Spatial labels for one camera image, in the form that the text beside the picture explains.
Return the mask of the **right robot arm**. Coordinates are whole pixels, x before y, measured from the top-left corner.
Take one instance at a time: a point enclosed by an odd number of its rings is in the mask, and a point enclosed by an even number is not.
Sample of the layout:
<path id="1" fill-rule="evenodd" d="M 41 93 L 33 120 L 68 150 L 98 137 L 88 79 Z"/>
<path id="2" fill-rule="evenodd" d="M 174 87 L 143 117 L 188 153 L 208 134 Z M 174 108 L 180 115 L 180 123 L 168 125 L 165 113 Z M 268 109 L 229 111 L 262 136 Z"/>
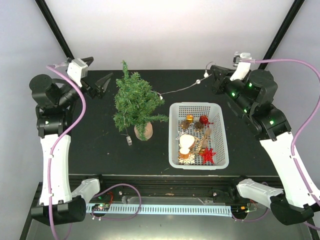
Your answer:
<path id="1" fill-rule="evenodd" d="M 229 107 L 252 131 L 269 155 L 282 188 L 240 177 L 228 187 L 228 198 L 242 198 L 264 205 L 282 224 L 294 225 L 308 221 L 320 210 L 316 200 L 320 191 L 313 184 L 297 152 L 291 152 L 294 138 L 284 113 L 273 105 L 278 85 L 273 75 L 263 69 L 237 74 L 234 69 L 211 66 L 214 94 L 229 97 Z"/>

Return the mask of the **small green christmas tree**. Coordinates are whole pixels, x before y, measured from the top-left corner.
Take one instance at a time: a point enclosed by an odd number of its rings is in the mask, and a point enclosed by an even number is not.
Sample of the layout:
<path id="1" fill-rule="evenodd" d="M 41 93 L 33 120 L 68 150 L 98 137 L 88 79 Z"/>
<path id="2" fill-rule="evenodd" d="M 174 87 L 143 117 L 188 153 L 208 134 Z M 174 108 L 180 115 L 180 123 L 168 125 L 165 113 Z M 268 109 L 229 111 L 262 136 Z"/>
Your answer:
<path id="1" fill-rule="evenodd" d="M 133 126 L 137 137 L 146 141 L 147 125 L 152 122 L 167 122 L 164 114 L 154 115 L 156 108 L 165 101 L 152 90 L 150 83 L 142 79 L 138 72 L 130 72 L 127 63 L 122 61 L 123 77 L 115 80 L 117 93 L 114 96 L 116 113 L 113 115 L 115 127 L 121 132 Z"/>

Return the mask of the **white plastic mesh basket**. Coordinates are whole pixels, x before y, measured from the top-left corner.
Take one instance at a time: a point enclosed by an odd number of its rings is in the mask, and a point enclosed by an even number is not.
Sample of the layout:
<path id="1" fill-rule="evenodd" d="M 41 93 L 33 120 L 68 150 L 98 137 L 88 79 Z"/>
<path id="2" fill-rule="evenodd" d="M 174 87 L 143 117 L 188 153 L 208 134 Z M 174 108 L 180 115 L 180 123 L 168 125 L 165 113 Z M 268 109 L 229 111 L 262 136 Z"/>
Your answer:
<path id="1" fill-rule="evenodd" d="M 193 148 L 190 155 L 195 155 L 195 164 L 182 165 L 179 164 L 179 141 L 176 140 L 178 130 L 180 131 L 181 122 L 186 120 L 187 115 L 193 115 L 194 120 L 187 129 L 188 134 L 195 138 L 204 136 L 207 128 L 211 129 L 208 139 L 208 148 L 212 148 L 216 155 L 213 157 L 214 164 L 209 162 L 202 165 L 202 157 L 199 153 L 194 153 Z M 213 124 L 204 125 L 201 131 L 195 130 L 195 122 L 199 121 L 200 116 L 207 116 Z M 169 132 L 168 132 L 168 161 L 170 165 L 176 169 L 184 170 L 222 170 L 229 165 L 229 153 L 226 138 L 226 131 L 221 107 L 216 103 L 208 102 L 178 102 L 173 103 L 169 108 Z"/>

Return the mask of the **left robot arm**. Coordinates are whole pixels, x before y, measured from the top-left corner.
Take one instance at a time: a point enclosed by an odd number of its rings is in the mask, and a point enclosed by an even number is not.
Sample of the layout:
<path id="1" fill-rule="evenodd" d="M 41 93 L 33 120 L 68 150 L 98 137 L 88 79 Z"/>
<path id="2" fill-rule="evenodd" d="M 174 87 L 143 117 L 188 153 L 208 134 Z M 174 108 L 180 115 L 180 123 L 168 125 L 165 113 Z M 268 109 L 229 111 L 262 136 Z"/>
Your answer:
<path id="1" fill-rule="evenodd" d="M 53 79 L 36 75 L 29 82 L 31 96 L 37 103 L 37 130 L 43 152 L 43 182 L 38 205 L 31 208 L 31 217 L 54 226 L 82 222 L 92 198 L 103 199 L 108 192 L 98 178 L 89 178 L 71 191 L 69 184 L 69 149 L 71 130 L 86 111 L 84 95 L 102 98 L 111 80 L 109 73 L 94 84 L 87 81 L 92 56 L 67 59 L 49 68 L 67 67 L 66 75 Z"/>

